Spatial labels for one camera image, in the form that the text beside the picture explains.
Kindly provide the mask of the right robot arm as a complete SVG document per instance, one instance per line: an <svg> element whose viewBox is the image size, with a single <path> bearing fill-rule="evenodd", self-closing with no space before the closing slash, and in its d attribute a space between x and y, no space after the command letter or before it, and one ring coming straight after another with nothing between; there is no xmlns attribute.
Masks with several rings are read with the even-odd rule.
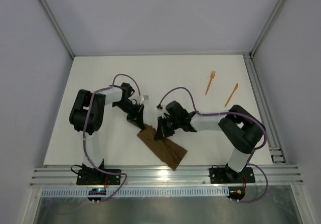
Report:
<svg viewBox="0 0 321 224"><path fill-rule="evenodd" d="M249 160L263 138L267 141L265 126L239 105L226 112L188 112L177 101L166 106L166 112L157 119L154 140L162 140L174 135L175 130L185 132L222 131L234 149L224 167L229 182L240 181Z"/></svg>

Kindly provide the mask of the brown cloth napkin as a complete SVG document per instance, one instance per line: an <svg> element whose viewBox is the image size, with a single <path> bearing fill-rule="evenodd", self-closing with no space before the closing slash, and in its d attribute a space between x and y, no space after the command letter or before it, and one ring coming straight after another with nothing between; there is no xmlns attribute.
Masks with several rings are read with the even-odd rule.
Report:
<svg viewBox="0 0 321 224"><path fill-rule="evenodd" d="M145 129L137 136L162 162L172 170L176 170L188 151L167 138L154 140L155 134L156 130L145 124Z"/></svg>

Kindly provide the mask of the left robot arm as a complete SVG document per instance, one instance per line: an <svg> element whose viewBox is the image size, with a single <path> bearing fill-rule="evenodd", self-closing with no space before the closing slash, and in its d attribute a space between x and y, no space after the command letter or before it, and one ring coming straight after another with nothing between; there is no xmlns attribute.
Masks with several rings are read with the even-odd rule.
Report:
<svg viewBox="0 0 321 224"><path fill-rule="evenodd" d="M147 98L141 94L132 98L135 90L129 83L111 85L95 92L81 89L76 95L69 122L77 132L82 134L84 147L84 161L77 173L80 180L94 180L108 172L104 169L104 158L98 138L98 130L101 128L104 110L107 105L118 107L127 114L126 120L144 129L143 101Z"/></svg>

